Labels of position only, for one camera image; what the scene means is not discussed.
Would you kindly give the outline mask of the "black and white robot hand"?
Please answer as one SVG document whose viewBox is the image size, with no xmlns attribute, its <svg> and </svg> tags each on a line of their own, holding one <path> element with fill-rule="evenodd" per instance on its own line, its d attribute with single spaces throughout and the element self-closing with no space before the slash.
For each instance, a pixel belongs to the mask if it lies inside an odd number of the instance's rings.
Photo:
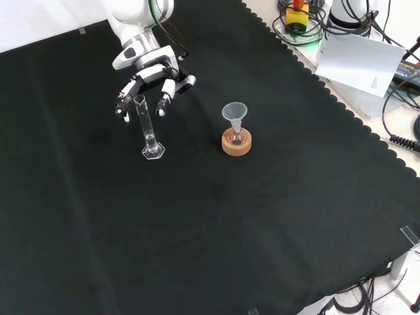
<svg viewBox="0 0 420 315">
<path fill-rule="evenodd" d="M 161 98 L 158 100 L 156 112 L 163 117 L 167 107 L 173 101 L 179 81 L 179 68 L 175 53 L 167 45 L 154 51 L 145 52 L 140 43 L 132 43 L 126 47 L 112 62 L 115 70 L 122 70 L 130 66 L 136 68 L 136 73 L 129 79 L 128 84 L 119 92 L 115 105 L 117 117 L 130 121 L 129 108 L 134 98 L 142 89 L 163 81 Z"/>
</svg>

